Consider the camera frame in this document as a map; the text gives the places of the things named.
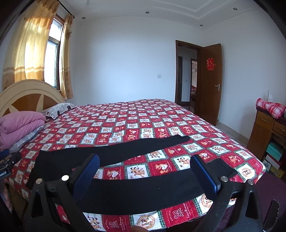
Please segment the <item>black pants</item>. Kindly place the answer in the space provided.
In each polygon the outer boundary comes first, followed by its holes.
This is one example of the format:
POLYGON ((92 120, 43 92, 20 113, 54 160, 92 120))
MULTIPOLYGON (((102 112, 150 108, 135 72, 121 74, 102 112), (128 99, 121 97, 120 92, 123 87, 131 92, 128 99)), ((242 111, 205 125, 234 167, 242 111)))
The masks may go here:
MULTIPOLYGON (((82 165, 91 155, 99 156, 100 167, 113 165, 164 148, 188 142, 189 136, 175 135, 166 138, 147 138, 103 147, 72 147, 38 153, 34 167, 29 174, 26 187, 32 189, 38 178, 57 181, 82 165)), ((192 200, 203 193, 193 170, 171 171, 166 174, 144 175, 145 168, 138 165, 128 167, 138 177, 90 178, 85 188, 84 180, 76 190, 83 191, 82 198, 76 198, 85 213, 102 215, 134 215, 166 209, 192 200)))

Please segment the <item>folded pink blanket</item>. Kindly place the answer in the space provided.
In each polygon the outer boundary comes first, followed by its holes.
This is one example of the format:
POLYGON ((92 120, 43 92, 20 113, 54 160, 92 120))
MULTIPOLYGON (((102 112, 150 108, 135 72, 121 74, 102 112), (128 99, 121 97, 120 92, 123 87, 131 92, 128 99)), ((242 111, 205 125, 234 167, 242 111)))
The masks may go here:
POLYGON ((1 117, 1 151, 45 124, 46 117, 35 111, 18 111, 1 117))

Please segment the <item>red checkered cartoon bedspread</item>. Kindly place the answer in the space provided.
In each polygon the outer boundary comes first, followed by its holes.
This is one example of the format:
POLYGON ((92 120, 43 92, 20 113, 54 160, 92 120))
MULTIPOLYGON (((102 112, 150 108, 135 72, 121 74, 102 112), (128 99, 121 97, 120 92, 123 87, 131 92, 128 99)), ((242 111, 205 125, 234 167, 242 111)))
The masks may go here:
POLYGON ((173 102, 153 99, 78 106, 56 119, 49 119, 44 129, 21 149, 22 160, 13 168, 8 182, 28 199, 31 191, 26 183, 41 150, 105 146, 172 135, 187 135, 190 140, 101 167, 95 178, 138 177, 128 169, 135 165, 144 167, 147 176, 181 171, 190 167, 194 154, 207 163, 221 158, 234 168, 233 181, 236 182, 257 181, 265 173, 261 161, 215 126, 173 102))

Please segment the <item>red double happiness sticker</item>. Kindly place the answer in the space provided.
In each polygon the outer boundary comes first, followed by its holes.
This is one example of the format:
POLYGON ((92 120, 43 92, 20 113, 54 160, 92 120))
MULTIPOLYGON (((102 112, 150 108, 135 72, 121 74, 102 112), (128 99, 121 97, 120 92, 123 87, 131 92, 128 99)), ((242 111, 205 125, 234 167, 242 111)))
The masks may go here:
POLYGON ((206 60, 206 68, 208 71, 214 71, 216 64, 214 63, 214 59, 212 57, 206 60))

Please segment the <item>brown wooden door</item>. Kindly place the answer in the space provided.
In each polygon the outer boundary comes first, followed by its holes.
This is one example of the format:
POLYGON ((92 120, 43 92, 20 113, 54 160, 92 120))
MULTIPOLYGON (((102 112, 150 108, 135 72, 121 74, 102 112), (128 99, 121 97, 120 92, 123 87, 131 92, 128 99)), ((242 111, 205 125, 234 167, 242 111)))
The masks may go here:
POLYGON ((212 125, 217 125, 221 102, 221 86, 223 80, 223 56, 221 44, 214 44, 202 49, 201 100, 199 108, 195 104, 195 114, 212 125), (212 57, 216 67, 208 71, 206 60, 212 57))

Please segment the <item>brown wooden cabinet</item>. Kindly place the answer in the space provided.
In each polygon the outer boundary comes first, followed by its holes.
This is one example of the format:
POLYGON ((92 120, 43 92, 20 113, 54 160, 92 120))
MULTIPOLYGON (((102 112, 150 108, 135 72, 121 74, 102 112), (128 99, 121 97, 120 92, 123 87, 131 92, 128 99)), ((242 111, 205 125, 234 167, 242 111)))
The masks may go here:
POLYGON ((262 161, 271 142, 282 148, 282 154, 285 154, 285 118, 275 119, 267 110, 257 107, 257 114, 247 149, 262 161))

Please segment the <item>window with frame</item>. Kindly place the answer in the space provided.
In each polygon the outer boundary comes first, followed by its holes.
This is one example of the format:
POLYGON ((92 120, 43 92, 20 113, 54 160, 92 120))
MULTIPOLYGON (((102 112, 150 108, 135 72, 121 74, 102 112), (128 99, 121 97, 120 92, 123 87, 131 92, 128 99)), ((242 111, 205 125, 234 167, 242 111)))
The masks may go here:
POLYGON ((56 14, 50 27, 45 53, 44 81, 60 90, 59 55, 64 20, 56 14))

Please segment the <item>teal box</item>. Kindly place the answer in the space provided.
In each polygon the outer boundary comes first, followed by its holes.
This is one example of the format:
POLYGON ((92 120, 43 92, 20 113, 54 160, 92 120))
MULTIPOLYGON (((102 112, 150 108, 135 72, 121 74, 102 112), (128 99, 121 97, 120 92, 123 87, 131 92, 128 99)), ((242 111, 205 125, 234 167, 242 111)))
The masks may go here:
POLYGON ((270 154, 273 158, 275 158, 277 161, 279 161, 283 154, 283 148, 278 146, 276 143, 271 142, 268 145, 266 152, 270 154))

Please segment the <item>dark brown door frame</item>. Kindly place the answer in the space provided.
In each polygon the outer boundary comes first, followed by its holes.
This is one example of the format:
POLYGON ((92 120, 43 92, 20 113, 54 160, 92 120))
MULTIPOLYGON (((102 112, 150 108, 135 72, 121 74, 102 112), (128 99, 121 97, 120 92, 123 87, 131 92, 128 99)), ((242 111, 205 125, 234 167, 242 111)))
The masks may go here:
POLYGON ((197 62, 198 62, 198 71, 197 71, 197 93, 196 93, 196 107, 199 108, 200 100, 201 100, 201 80, 202 80, 202 46, 191 44, 189 42, 184 42, 180 40, 176 40, 176 91, 175 91, 175 103, 179 103, 179 54, 178 48, 184 47, 187 49, 193 49, 197 51, 197 62))

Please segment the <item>grey patterned pillow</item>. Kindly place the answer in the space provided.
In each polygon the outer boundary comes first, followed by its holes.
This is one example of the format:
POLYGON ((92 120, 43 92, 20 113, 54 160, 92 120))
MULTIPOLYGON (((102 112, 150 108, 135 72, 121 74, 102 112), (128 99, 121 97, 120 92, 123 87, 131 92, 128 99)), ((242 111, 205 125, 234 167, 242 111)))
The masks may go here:
POLYGON ((59 103, 57 105, 54 105, 50 108, 44 109, 42 111, 42 114, 45 117, 50 117, 52 119, 56 119, 61 114, 65 113, 66 111, 69 111, 71 109, 74 109, 74 108, 76 108, 75 105, 64 102, 64 103, 59 103))

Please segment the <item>beige and brown headboard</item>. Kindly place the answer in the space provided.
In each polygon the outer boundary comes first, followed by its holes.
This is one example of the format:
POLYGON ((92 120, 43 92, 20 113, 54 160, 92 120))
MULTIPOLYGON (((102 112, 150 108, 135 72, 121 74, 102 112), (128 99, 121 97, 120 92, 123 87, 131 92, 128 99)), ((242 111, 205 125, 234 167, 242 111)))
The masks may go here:
POLYGON ((1 116, 18 111, 42 112, 65 100, 57 89, 40 80, 23 80, 1 92, 1 116))

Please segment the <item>red plaid bundle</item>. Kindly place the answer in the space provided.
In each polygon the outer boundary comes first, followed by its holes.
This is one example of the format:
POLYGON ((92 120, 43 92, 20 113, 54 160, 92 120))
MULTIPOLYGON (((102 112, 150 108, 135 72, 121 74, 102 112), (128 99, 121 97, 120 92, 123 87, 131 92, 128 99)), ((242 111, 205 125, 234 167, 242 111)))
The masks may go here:
POLYGON ((255 105, 266 110, 275 119, 279 119, 285 114, 285 106, 279 103, 267 102, 262 98, 258 98, 255 105))

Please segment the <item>black curtain rod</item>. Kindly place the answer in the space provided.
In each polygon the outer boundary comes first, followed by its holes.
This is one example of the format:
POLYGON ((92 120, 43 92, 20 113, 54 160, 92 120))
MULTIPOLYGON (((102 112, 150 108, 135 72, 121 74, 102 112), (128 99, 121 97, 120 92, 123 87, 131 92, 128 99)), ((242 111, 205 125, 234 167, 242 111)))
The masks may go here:
POLYGON ((70 15, 73 16, 73 19, 75 18, 75 16, 68 10, 68 8, 66 8, 66 6, 60 1, 58 0, 58 2, 60 3, 61 7, 70 15))

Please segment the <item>left yellow curtain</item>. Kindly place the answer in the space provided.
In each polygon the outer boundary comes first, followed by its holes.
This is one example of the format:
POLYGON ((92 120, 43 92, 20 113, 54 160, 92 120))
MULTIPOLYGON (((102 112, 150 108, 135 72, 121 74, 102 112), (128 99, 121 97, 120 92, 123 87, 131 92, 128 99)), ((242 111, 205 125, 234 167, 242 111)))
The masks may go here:
POLYGON ((4 61, 3 90, 22 80, 44 80, 48 36, 59 5, 59 1, 35 1, 20 17, 4 61))

